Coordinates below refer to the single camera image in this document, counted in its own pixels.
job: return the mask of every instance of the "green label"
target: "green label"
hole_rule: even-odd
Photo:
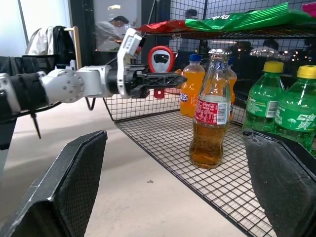
[[[310,132],[316,128],[316,115],[289,110],[278,106],[276,110],[276,124],[290,130]]]
[[[277,111],[278,101],[267,100],[265,98],[260,98],[259,100],[253,97],[248,97],[247,101],[247,111],[253,115],[274,118]]]

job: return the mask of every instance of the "amber liquid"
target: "amber liquid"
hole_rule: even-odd
[[[212,169],[219,166],[223,157],[223,140],[226,125],[208,126],[205,123],[193,122],[193,141],[189,154],[194,165]]]

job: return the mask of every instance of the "green soda bottle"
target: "green soda bottle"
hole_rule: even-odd
[[[265,63],[264,75],[254,84],[248,95],[243,130],[251,128],[264,132],[273,131],[278,100],[284,92],[280,77],[282,71],[282,62]]]
[[[301,66],[297,81],[284,92],[275,117],[275,134],[312,150],[316,134],[316,66]]]

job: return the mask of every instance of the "white table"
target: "white table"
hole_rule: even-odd
[[[103,129],[108,142],[85,236],[245,236],[121,132],[101,99],[92,112],[81,100],[39,113],[38,121],[41,140],[29,116],[18,119],[0,187],[0,222],[66,143]]]

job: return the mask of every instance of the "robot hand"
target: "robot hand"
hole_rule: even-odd
[[[132,28],[126,31],[118,51],[118,70],[111,66],[89,66],[78,71],[57,69],[9,76],[0,74],[0,122],[53,108],[60,103],[73,103],[83,97],[146,98],[149,89],[172,88],[186,81],[175,73],[149,73],[147,65],[129,65],[144,43]]]

